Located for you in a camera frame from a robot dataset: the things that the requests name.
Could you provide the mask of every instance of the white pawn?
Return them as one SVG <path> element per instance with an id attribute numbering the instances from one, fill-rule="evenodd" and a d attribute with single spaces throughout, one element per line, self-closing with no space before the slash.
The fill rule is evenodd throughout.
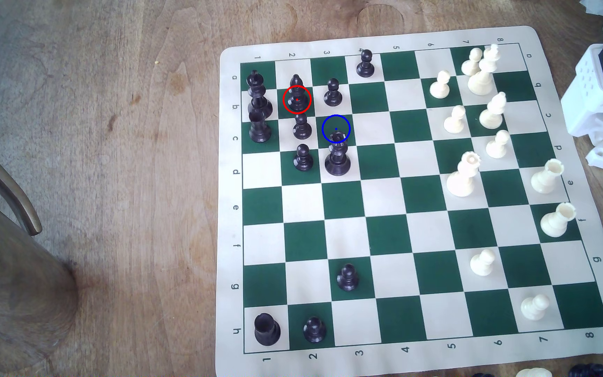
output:
<path id="1" fill-rule="evenodd" d="M 448 176 L 446 187 L 448 192 L 456 197 L 465 197 L 474 191 L 474 176 L 478 174 L 481 158 L 473 151 L 462 155 L 457 171 Z"/>
<path id="2" fill-rule="evenodd" d="M 450 116 L 444 120 L 444 129 L 450 133 L 460 133 L 464 129 L 465 114 L 464 106 L 457 105 L 453 107 Z"/>
<path id="3" fill-rule="evenodd" d="M 448 71 L 441 71 L 436 77 L 436 81 L 430 85 L 430 94 L 434 98 L 446 98 L 450 93 L 450 87 L 448 87 L 448 81 L 450 81 L 450 73 Z"/>
<path id="4" fill-rule="evenodd" d="M 492 262 L 494 261 L 494 252 L 490 249 L 483 249 L 481 253 L 471 258 L 469 265 L 474 274 L 479 276 L 488 276 L 492 272 Z"/>
<path id="5" fill-rule="evenodd" d="M 545 214 L 541 218 L 541 230 L 548 237 L 559 237 L 567 231 L 567 223 L 576 218 L 576 208 L 570 202 L 561 202 L 555 212 Z"/>
<path id="6" fill-rule="evenodd" d="M 530 183 L 536 192 L 548 194 L 555 189 L 557 177 L 564 172 L 562 161 L 551 158 L 543 165 L 543 170 L 532 175 Z"/>
<path id="7" fill-rule="evenodd" d="M 478 62 L 481 61 L 483 52 L 480 48 L 474 47 L 469 52 L 469 60 L 462 63 L 462 73 L 467 76 L 473 76 L 478 73 L 481 69 L 478 67 Z"/>
<path id="8" fill-rule="evenodd" d="M 478 116 L 478 121 L 483 125 L 483 127 L 494 130 L 495 128 L 499 128 L 504 121 L 504 108 L 507 105 L 507 94 L 504 92 L 499 92 L 495 95 L 490 102 L 488 102 L 488 108 L 481 111 L 481 114 Z"/>
<path id="9" fill-rule="evenodd" d="M 502 158 L 507 153 L 507 143 L 510 140 L 511 135 L 508 134 L 507 130 L 499 130 L 494 136 L 494 140 L 488 142 L 485 147 L 485 152 L 492 158 Z"/>

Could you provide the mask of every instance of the green square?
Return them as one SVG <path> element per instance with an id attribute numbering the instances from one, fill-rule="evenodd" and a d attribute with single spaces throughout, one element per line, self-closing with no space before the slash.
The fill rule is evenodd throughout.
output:
<path id="1" fill-rule="evenodd" d="M 431 140 L 427 110 L 391 111 L 390 122 L 395 142 Z"/>
<path id="2" fill-rule="evenodd" d="M 448 87 L 450 88 L 450 93 L 446 98 L 436 98 L 430 94 L 430 86 L 432 82 L 436 81 L 436 78 L 431 79 L 420 79 L 423 84 L 423 94 L 425 96 L 425 104 L 427 104 L 427 108 L 431 107 L 452 107 L 462 104 L 462 97 L 460 96 L 460 87 L 457 85 L 457 77 L 450 76 L 450 81 L 448 81 Z"/>
<path id="3" fill-rule="evenodd" d="M 438 175 L 410 176 L 401 179 L 406 213 L 446 210 L 444 190 Z"/>
<path id="4" fill-rule="evenodd" d="M 483 127 L 478 117 L 481 115 L 481 112 L 487 108 L 488 105 L 472 105 L 464 107 L 466 110 L 469 133 L 474 138 L 476 136 L 495 136 L 498 131 L 507 129 L 507 122 L 506 119 L 504 119 L 504 116 L 502 116 L 502 124 L 498 128 L 491 130 Z"/>
<path id="5" fill-rule="evenodd" d="M 348 89 L 353 114 L 388 111 L 384 82 L 350 84 Z"/>
<path id="6" fill-rule="evenodd" d="M 464 296 L 474 337 L 518 333 L 507 289 L 477 290 Z"/>
<path id="7" fill-rule="evenodd" d="M 272 306 L 288 303 L 285 263 L 243 266 L 243 306 Z"/>
<path id="8" fill-rule="evenodd" d="M 567 223 L 567 231 L 564 232 L 562 236 L 559 237 L 550 237 L 547 234 L 543 233 L 541 230 L 541 218 L 550 212 L 555 212 L 557 205 L 559 203 L 547 203 L 547 204 L 537 204 L 530 205 L 529 208 L 532 210 L 532 216 L 534 217 L 534 224 L 537 225 L 537 232 L 539 232 L 539 241 L 543 242 L 564 242 L 564 241 L 580 241 L 581 240 L 581 232 L 578 230 L 578 223 L 576 219 L 571 220 Z"/>
<path id="9" fill-rule="evenodd" d="M 553 286 L 566 330 L 603 327 L 603 301 L 596 282 Z"/>
<path id="10" fill-rule="evenodd" d="M 406 215 L 368 217 L 366 232 L 371 255 L 411 252 L 411 238 Z"/>
<path id="11" fill-rule="evenodd" d="M 278 151 L 280 149 L 280 139 L 278 138 L 278 121 L 267 121 L 271 127 L 271 138 L 263 143 L 256 143 L 251 140 L 248 134 L 251 130 L 251 123 L 241 124 L 241 153 L 263 153 L 265 151 Z"/>
<path id="12" fill-rule="evenodd" d="M 285 261 L 327 258 L 325 222 L 285 223 Z"/>
<path id="13" fill-rule="evenodd" d="M 362 179 L 393 178 L 399 176 L 395 144 L 357 147 Z"/>
<path id="14" fill-rule="evenodd" d="M 454 250 L 415 253 L 415 271 L 421 295 L 462 292 L 460 268 Z"/>
<path id="15" fill-rule="evenodd" d="M 317 149 L 309 150 L 309 152 L 313 157 L 313 166 L 306 172 L 300 172 L 295 167 L 294 160 L 297 157 L 297 151 L 281 152 L 281 180 L 284 186 L 288 184 L 320 183 L 320 167 L 324 164 L 324 161 L 319 160 Z"/>
<path id="16" fill-rule="evenodd" d="M 488 199 L 488 207 L 527 204 L 520 170 L 493 170 L 481 172 L 481 181 Z"/>
<path id="17" fill-rule="evenodd" d="M 532 80 L 527 71 L 493 73 L 494 85 L 498 92 L 507 95 L 508 102 L 536 101 Z"/>
<path id="18" fill-rule="evenodd" d="M 509 288 L 551 284 L 541 245 L 499 247 L 499 256 Z"/>
<path id="19" fill-rule="evenodd" d="M 311 59 L 311 76 L 313 76 L 314 87 L 326 87 L 330 79 L 339 80 L 339 84 L 347 84 L 346 58 L 332 56 Z"/>
<path id="20" fill-rule="evenodd" d="M 304 338 L 304 325 L 310 317 L 318 317 L 325 323 L 325 339 L 311 343 Z M 288 305 L 290 350 L 334 347 L 332 303 Z"/>
<path id="21" fill-rule="evenodd" d="M 247 83 L 248 75 L 257 71 L 264 78 L 264 88 L 276 89 L 276 63 L 271 62 L 252 62 L 241 63 L 241 90 L 250 89 Z"/>
<path id="22" fill-rule="evenodd" d="M 243 191 L 243 225 L 283 222 L 280 187 L 248 188 Z"/>
<path id="23" fill-rule="evenodd" d="M 358 300 L 360 298 L 374 298 L 374 279 L 371 274 L 371 259 L 369 257 L 330 259 L 330 290 L 332 301 Z M 355 271 L 360 279 L 357 287 L 346 292 L 339 287 L 336 277 L 341 273 L 341 268 L 350 263 L 355 266 Z"/>
<path id="24" fill-rule="evenodd" d="M 360 181 L 322 184 L 325 219 L 364 216 Z"/>
<path id="25" fill-rule="evenodd" d="M 497 246 L 487 208 L 449 210 L 448 218 L 456 249 Z"/>
<path id="26" fill-rule="evenodd" d="M 383 77 L 386 81 L 420 79 L 415 51 L 386 52 L 381 54 Z"/>
<path id="27" fill-rule="evenodd" d="M 443 175 L 457 171 L 462 155 L 466 151 L 474 150 L 471 139 L 434 140 L 436 160 L 439 164 L 439 173 Z"/>
<path id="28" fill-rule="evenodd" d="M 555 158 L 548 132 L 517 133 L 511 135 L 515 159 L 521 168 L 541 168 Z"/>
<path id="29" fill-rule="evenodd" d="M 377 298 L 381 343 L 427 340 L 420 296 Z"/>

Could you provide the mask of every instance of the wood grain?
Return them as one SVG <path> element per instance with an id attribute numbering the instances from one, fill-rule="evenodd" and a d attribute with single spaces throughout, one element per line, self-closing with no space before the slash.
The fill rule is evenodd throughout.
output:
<path id="1" fill-rule="evenodd" d="M 0 163 L 80 292 L 75 331 L 20 375 L 214 375 L 224 48 L 530 25 L 561 95 L 602 23 L 576 0 L 0 0 Z M 603 170 L 586 174 L 603 222 Z M 589 361 L 603 355 L 413 375 Z"/>

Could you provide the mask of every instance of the black chess piece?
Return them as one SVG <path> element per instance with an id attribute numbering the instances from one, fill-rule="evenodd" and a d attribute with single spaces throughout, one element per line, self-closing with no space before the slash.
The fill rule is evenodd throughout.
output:
<path id="1" fill-rule="evenodd" d="M 262 346 L 273 346 L 281 337 L 281 327 L 273 317 L 261 313 L 255 318 L 255 339 Z"/>
<path id="2" fill-rule="evenodd" d="M 264 93 L 267 89 L 264 87 L 264 77 L 257 71 L 252 71 L 246 79 L 248 83 L 248 95 L 251 96 L 251 102 L 248 104 L 248 112 L 250 113 L 254 109 L 261 109 L 264 112 L 264 118 L 271 116 L 273 112 L 273 106 L 271 101 L 264 97 Z"/>
<path id="3" fill-rule="evenodd" d="M 292 133 L 299 140 L 308 139 L 313 132 L 311 125 L 306 121 L 306 114 L 300 113 L 295 116 L 295 126 L 292 127 Z"/>
<path id="4" fill-rule="evenodd" d="M 253 109 L 248 113 L 251 120 L 251 129 L 248 135 L 256 143 L 263 143 L 271 138 L 271 127 L 265 122 L 265 115 L 262 109 Z"/>
<path id="5" fill-rule="evenodd" d="M 339 92 L 339 80 L 330 79 L 327 82 L 327 93 L 325 93 L 325 103 L 327 106 L 339 106 L 343 100 L 343 95 Z"/>
<path id="6" fill-rule="evenodd" d="M 302 331 L 304 332 L 304 338 L 311 343 L 318 343 L 325 339 L 325 335 L 327 335 L 327 327 L 318 317 L 309 318 Z"/>
<path id="7" fill-rule="evenodd" d="M 325 158 L 325 169 L 334 176 L 341 176 L 348 172 L 350 169 L 350 159 L 346 155 L 348 151 L 348 144 L 346 141 L 337 143 L 345 139 L 346 136 L 341 132 L 337 131 L 330 135 L 330 139 L 335 141 L 330 144 L 330 154 Z"/>
<path id="8" fill-rule="evenodd" d="M 299 144 L 297 146 L 297 156 L 295 156 L 293 163 L 300 172 L 311 170 L 313 167 L 313 156 L 311 156 L 311 152 L 308 150 L 306 144 Z"/>
<path id="9" fill-rule="evenodd" d="M 371 50 L 362 50 L 362 54 L 360 55 L 362 62 L 357 64 L 357 74 L 362 77 L 371 77 L 376 70 L 374 64 L 371 64 L 372 57 Z"/>
<path id="10" fill-rule="evenodd" d="M 360 277 L 355 271 L 355 266 L 348 263 L 341 268 L 339 274 L 336 275 L 336 282 L 339 283 L 339 287 L 342 290 L 350 292 L 357 288 L 357 284 L 360 282 Z"/>

